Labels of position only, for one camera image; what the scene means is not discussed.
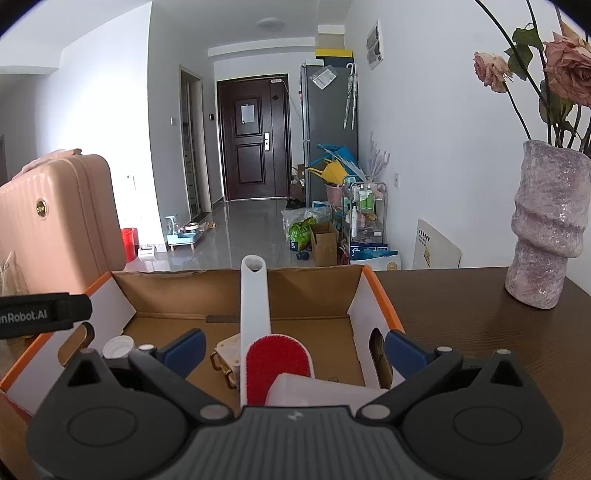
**pink rose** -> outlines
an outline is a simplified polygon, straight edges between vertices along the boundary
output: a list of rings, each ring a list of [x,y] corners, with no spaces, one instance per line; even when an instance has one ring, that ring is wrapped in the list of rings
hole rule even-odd
[[[591,107],[591,46],[568,25],[562,23],[564,35],[554,33],[546,42],[550,89],[562,98]]]
[[[490,53],[474,54],[474,69],[480,81],[485,87],[490,87],[493,92],[505,93],[507,89],[503,83],[507,78],[513,77],[513,72],[503,57]]]

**white bottle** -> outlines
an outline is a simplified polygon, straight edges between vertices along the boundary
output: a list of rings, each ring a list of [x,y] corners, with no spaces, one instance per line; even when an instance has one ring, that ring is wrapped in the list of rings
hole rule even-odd
[[[355,238],[357,236],[357,206],[353,205],[353,210],[351,210],[351,237]]]

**blue gripper pad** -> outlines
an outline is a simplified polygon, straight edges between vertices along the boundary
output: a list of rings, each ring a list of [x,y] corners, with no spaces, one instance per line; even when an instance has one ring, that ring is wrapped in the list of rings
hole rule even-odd
[[[157,358],[164,366],[186,378],[203,361],[206,352],[205,333],[199,328],[194,328],[158,349]]]
[[[405,379],[425,368],[433,355],[412,343],[398,330],[390,330],[385,338],[386,358]]]

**ceiling light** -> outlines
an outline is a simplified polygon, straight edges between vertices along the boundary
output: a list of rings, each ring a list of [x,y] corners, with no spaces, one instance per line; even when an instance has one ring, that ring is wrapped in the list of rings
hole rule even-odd
[[[268,32],[276,32],[285,27],[285,23],[278,18],[263,18],[256,26]]]

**white bottle cap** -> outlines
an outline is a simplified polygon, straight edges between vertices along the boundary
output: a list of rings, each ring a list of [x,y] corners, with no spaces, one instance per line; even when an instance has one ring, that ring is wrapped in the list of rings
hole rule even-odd
[[[105,358],[124,358],[134,349],[134,339],[128,335],[119,335],[105,343],[103,356]]]

